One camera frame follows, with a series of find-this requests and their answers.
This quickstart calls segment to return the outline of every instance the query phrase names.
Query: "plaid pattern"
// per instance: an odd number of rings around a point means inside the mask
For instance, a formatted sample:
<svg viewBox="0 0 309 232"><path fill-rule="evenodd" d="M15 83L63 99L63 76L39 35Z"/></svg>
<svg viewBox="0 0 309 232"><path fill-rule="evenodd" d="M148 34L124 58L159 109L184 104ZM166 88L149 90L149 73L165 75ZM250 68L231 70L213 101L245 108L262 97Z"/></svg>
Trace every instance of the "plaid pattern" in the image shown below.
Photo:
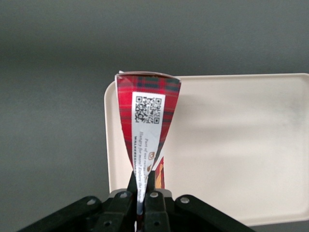
<svg viewBox="0 0 309 232"><path fill-rule="evenodd" d="M162 130L160 136L160 142L158 151L155 157L157 161L163 144L165 142L166 135L169 131L169 126L173 118L174 110L176 107L179 91L180 91L180 80L172 76L151 73L151 72L125 72L116 75L118 101L120 109L120 118L122 131L125 138L126 149L133 165L132 161L132 92L148 92L158 93L165 95L165 106L162 121ZM160 161L158 168L155 171L156 178L161 179L161 186L157 188L164 188L164 173L163 173L163 159Z"/></svg>

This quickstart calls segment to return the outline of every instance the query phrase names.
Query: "gray background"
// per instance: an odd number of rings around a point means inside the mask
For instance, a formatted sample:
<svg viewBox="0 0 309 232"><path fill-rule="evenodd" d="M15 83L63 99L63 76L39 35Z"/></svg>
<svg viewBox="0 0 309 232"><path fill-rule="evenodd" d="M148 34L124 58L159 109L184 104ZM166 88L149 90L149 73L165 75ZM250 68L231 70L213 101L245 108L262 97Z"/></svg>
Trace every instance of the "gray background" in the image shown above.
<svg viewBox="0 0 309 232"><path fill-rule="evenodd" d="M0 231L108 196L103 95L118 70L309 73L308 13L305 0L1 0Z"/></svg>

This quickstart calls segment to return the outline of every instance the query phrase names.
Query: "cream plastic tray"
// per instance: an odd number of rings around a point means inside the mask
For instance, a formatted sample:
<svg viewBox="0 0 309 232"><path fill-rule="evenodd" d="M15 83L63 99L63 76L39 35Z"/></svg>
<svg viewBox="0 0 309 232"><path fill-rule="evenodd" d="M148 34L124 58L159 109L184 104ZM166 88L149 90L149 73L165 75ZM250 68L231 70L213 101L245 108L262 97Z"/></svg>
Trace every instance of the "cream plastic tray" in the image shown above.
<svg viewBox="0 0 309 232"><path fill-rule="evenodd" d="M248 226L309 219L309 75L181 76L163 150L166 189ZM110 191L132 167L115 83L105 92Z"/></svg>

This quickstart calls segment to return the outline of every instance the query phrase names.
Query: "screw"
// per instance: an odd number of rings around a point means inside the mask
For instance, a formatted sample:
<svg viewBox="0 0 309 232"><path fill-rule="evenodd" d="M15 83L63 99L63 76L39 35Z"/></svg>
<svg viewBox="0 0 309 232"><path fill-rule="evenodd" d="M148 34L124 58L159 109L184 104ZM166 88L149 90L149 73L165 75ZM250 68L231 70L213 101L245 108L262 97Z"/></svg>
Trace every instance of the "screw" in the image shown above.
<svg viewBox="0 0 309 232"><path fill-rule="evenodd" d="M184 203L184 204L188 204L190 202L190 200L188 198L186 198L186 197L181 197L180 198L180 202Z"/></svg>
<svg viewBox="0 0 309 232"><path fill-rule="evenodd" d="M95 199L91 199L91 200L89 200L89 201L87 202L87 205L92 205L92 204L94 204L95 202L96 202Z"/></svg>
<svg viewBox="0 0 309 232"><path fill-rule="evenodd" d="M152 197L152 198L156 198L158 196L159 196L159 194L157 192L150 193L150 197Z"/></svg>
<svg viewBox="0 0 309 232"><path fill-rule="evenodd" d="M127 193L126 192L123 192L120 194L120 198L126 198L127 197Z"/></svg>

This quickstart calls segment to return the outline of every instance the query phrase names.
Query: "red tartan packaging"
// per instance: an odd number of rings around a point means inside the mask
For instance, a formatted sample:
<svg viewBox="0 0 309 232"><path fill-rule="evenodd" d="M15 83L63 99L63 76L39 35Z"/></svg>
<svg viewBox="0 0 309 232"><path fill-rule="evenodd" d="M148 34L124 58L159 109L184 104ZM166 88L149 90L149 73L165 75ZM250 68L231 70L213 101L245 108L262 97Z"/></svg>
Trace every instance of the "red tartan packaging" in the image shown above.
<svg viewBox="0 0 309 232"><path fill-rule="evenodd" d="M155 170L156 188L164 188L162 146L176 107L180 79L155 72L115 76L122 131L138 187L137 213L142 214L148 175Z"/></svg>

